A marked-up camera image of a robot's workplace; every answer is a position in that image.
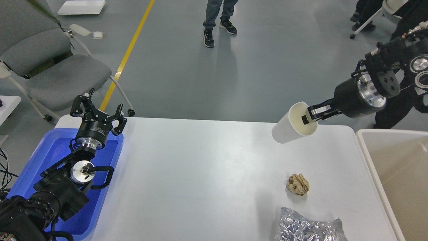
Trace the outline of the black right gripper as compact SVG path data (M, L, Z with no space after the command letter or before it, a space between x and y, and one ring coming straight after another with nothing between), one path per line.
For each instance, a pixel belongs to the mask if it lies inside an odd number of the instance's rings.
M359 118L383 110L386 102L387 99L376 90L369 74L358 75L339 84L333 99L309 106L301 121L308 125L341 113L350 118Z

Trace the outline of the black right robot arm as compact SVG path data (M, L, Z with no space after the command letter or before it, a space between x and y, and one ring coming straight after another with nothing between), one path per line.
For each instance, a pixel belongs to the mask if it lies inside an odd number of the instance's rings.
M427 90L427 22L377 47L358 61L351 78L339 84L332 99L309 106L298 116L303 125L344 114L359 118L381 111L400 92L397 70L415 75L411 87Z

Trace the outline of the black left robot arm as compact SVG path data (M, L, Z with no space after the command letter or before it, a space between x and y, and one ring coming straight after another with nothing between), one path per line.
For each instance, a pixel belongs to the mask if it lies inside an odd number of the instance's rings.
M71 153L41 173L29 198L15 195L1 202L2 241L55 241L58 237L73 241L69 232L55 230L58 220L76 215L90 201L89 190L110 184L114 168L95 166L91 160L105 147L109 133L122 134L127 118L122 104L113 115L97 109L91 101L94 91L73 101L70 116L79 116L82 123L70 141Z

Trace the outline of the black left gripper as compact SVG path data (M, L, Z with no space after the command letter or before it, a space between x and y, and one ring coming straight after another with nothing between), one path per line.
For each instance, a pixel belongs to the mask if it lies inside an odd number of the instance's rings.
M119 104L116 113L109 116L105 112L97 112L91 98L95 89L92 88L89 93L75 97L70 109L70 116L79 116L82 123L76 134L75 141L78 145L91 143L93 149L100 150L105 147L109 131L114 136L122 134L127 118L122 114L123 104ZM113 127L113 121L118 121L118 125Z

